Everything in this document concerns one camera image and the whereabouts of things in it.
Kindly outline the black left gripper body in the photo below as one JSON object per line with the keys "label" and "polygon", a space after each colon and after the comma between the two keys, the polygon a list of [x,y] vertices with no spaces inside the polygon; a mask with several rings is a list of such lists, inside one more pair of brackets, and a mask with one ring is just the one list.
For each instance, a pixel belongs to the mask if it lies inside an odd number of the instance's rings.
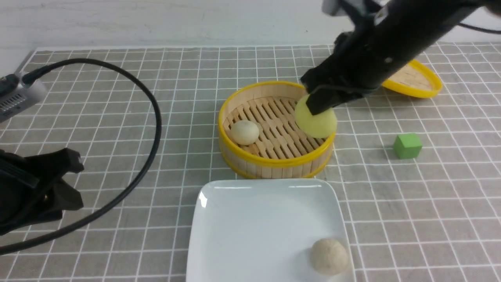
{"label": "black left gripper body", "polygon": [[43,155],[0,154],[0,233],[60,220],[63,211],[80,210],[79,191],[64,176],[84,169],[79,152],[63,148]]}

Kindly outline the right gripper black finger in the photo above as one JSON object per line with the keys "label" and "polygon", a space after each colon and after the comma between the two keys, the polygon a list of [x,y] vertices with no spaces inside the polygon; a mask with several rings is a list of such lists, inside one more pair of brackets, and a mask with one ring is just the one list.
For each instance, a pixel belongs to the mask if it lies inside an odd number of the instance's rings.
{"label": "right gripper black finger", "polygon": [[343,87],[317,87],[308,91],[306,106],[312,115],[338,107],[355,99],[355,94]]}

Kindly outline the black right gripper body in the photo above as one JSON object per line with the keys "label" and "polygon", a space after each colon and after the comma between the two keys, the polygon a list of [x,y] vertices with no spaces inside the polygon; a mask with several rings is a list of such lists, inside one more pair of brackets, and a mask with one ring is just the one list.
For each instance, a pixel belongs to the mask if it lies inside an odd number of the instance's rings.
{"label": "black right gripper body", "polygon": [[302,81],[306,89],[343,87],[355,99],[374,92],[409,60],[411,34],[368,32],[349,36],[335,53],[317,67],[308,70]]}

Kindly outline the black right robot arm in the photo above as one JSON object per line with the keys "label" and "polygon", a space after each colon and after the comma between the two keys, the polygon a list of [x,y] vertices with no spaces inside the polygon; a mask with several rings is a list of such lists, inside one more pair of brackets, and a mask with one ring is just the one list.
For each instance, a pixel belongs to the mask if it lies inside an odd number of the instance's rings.
{"label": "black right robot arm", "polygon": [[364,98],[480,7],[500,15],[499,0],[324,0],[322,12],[344,12],[354,30],[341,33],[333,53],[306,71],[306,106],[317,115]]}

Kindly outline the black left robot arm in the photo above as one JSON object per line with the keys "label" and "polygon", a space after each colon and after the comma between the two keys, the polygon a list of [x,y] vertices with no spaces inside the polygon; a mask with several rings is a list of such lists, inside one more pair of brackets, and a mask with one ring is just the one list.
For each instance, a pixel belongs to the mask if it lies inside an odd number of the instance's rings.
{"label": "black left robot arm", "polygon": [[43,155],[0,154],[0,232],[60,220],[83,207],[82,196],[64,180],[84,169],[79,152],[63,148]]}

